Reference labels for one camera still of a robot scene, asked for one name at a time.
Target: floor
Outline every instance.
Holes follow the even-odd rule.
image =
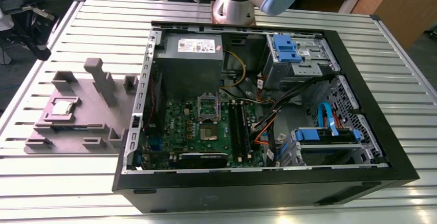
[[[178,2],[191,2],[191,0],[171,0]],[[71,5],[71,0],[47,2],[43,8],[50,9],[56,15],[63,15]],[[21,46],[13,47],[11,57],[15,59],[12,67],[0,65],[0,115],[7,108],[11,99],[19,89],[28,71],[32,68],[35,59],[31,53]],[[3,56],[0,52],[0,63],[3,63]],[[416,65],[422,71],[430,84],[437,88],[437,39],[430,39],[424,34],[416,41],[414,45],[408,50],[408,54],[413,59]]]

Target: white label sticker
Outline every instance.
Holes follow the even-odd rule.
[[[262,89],[263,84],[265,84],[265,81],[258,79],[257,86],[258,86],[259,89]]]
[[[178,52],[184,53],[215,53],[215,42],[213,39],[180,39]]]
[[[309,55],[309,50],[298,50],[299,55]]]
[[[274,154],[270,149],[267,149],[267,157],[270,158],[270,160],[273,160]]]

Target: metal frame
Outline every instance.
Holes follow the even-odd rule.
[[[116,155],[27,155],[20,138],[29,134],[32,125],[27,124],[41,115],[37,109],[48,100],[44,95],[52,92],[52,85],[44,84],[51,81],[51,72],[74,71],[86,77],[78,68],[83,63],[76,62],[91,55],[110,61],[107,71],[139,74],[150,21],[159,18],[207,23],[211,10],[206,4],[87,0],[78,11],[60,32],[52,58],[31,79],[31,88],[23,98],[15,99],[19,104],[12,101],[9,105],[17,108],[0,135],[3,221],[338,224],[369,223],[372,216],[376,222],[437,223],[437,105],[397,53],[400,47],[389,42],[392,34],[385,36],[368,15],[289,10],[279,17],[267,17],[255,10],[258,25],[338,32],[421,177],[405,187],[384,189],[341,206],[142,215],[126,198],[111,192]]]

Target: yellow wire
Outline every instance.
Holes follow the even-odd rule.
[[[242,61],[242,59],[237,56],[237,54],[234,54],[231,51],[227,51],[227,50],[223,50],[225,52],[229,52],[234,57],[235,59],[238,59],[242,67],[243,67],[243,75],[241,77],[241,79],[238,80],[238,82],[235,82],[233,85],[230,86],[222,86],[221,88],[230,88],[230,87],[235,87],[238,84],[241,84],[241,82],[245,80],[245,77],[246,77],[246,65],[245,65],[245,62]]]

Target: ram slot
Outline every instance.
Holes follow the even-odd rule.
[[[249,123],[247,123],[250,120],[247,120],[247,117],[246,117],[245,105],[243,104],[239,105],[239,109],[241,109],[242,121],[243,121],[242,130],[243,130],[243,141],[245,141],[245,147],[246,147],[246,156],[247,156],[247,159],[251,159],[253,158],[253,150],[251,150],[251,141],[249,139]]]
[[[239,148],[241,135],[238,132],[238,111],[237,105],[229,104],[229,121],[230,121],[230,131],[231,131],[231,142],[233,142],[233,156],[234,161],[242,162],[242,150]]]
[[[242,160],[246,161],[247,153],[246,153],[246,135],[245,130],[247,129],[246,124],[246,116],[243,112],[243,107],[241,104],[235,105],[235,117],[237,117],[237,128],[238,128],[238,147],[239,153],[242,154]]]

